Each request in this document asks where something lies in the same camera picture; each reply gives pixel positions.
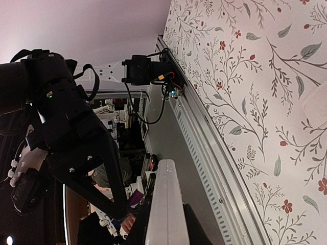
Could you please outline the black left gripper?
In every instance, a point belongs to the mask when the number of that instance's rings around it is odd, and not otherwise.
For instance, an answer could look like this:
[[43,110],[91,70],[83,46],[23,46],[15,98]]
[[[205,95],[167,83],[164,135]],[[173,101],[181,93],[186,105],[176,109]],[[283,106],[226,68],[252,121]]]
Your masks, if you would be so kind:
[[40,150],[50,173],[110,218],[124,220],[129,208],[115,140],[84,99],[76,84],[46,84],[32,97],[33,119],[26,136],[30,151]]

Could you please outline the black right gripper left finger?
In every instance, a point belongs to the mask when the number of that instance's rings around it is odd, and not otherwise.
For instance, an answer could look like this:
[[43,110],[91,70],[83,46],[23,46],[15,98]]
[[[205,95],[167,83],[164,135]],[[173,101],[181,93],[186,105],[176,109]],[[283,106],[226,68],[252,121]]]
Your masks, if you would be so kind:
[[127,244],[144,245],[149,223],[151,205],[145,204],[140,210],[134,225],[127,237]]

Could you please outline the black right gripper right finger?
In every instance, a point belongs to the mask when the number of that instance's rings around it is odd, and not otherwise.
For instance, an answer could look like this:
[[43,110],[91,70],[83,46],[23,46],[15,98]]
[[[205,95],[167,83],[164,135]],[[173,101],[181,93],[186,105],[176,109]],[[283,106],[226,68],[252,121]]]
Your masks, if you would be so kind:
[[183,204],[190,245],[212,245],[190,204]]

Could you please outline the white red remote control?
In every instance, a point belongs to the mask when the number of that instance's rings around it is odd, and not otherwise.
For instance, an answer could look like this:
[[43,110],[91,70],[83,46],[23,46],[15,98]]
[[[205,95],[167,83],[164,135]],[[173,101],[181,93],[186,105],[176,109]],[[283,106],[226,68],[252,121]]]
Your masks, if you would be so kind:
[[145,244],[190,244],[175,162],[159,161]]

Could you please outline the purple blue battery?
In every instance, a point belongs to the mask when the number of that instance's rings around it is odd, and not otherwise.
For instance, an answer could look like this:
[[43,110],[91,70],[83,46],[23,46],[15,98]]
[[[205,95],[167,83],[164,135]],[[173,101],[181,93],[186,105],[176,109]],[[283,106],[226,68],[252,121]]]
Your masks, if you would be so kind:
[[128,199],[128,205],[131,207],[131,206],[134,206],[134,205],[137,205],[141,200],[142,198],[144,197],[144,194],[141,193],[140,191],[136,190],[132,195],[131,197]]

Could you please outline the white battery cover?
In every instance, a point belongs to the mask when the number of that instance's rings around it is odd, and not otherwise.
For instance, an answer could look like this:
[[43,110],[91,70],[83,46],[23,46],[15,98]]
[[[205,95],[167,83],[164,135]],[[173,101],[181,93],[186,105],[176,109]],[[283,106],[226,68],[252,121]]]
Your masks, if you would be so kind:
[[326,82],[306,97],[302,109],[306,117],[315,124],[322,125],[326,122]]

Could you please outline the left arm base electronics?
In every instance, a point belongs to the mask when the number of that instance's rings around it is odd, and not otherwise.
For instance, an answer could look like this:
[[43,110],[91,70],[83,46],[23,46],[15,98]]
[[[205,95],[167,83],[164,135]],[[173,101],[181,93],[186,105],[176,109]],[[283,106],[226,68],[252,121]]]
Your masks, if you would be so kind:
[[159,61],[152,61],[151,84],[161,85],[165,98],[177,99],[184,94],[185,80],[170,50],[164,48],[157,54]]

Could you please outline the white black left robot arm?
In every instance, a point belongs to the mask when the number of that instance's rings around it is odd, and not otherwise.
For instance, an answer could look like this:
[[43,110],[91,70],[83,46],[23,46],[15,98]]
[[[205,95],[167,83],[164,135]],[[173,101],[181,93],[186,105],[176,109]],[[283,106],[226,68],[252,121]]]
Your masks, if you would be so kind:
[[124,220],[128,201],[117,144],[89,106],[100,87],[86,91],[77,62],[48,50],[21,50],[1,65],[1,116],[28,110],[22,123],[1,128],[3,137],[25,134],[22,154],[8,172],[11,200],[25,215],[35,210],[55,178],[109,217]]

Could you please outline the floral patterned table mat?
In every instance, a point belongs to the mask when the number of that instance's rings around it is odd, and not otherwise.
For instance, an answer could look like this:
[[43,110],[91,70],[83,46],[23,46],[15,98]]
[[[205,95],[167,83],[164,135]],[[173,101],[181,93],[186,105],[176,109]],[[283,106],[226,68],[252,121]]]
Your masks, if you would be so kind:
[[163,35],[227,144],[270,244],[326,244],[326,1],[172,1]]

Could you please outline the aluminium front rail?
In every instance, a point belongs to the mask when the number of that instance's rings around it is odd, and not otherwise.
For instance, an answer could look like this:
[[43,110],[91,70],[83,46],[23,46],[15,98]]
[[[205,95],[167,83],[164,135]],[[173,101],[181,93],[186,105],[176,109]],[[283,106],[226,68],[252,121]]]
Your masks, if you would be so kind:
[[146,116],[155,124],[146,149],[175,162],[182,200],[191,205],[213,244],[269,244],[245,181],[201,99],[176,59],[183,95],[163,106],[161,88],[149,88]]

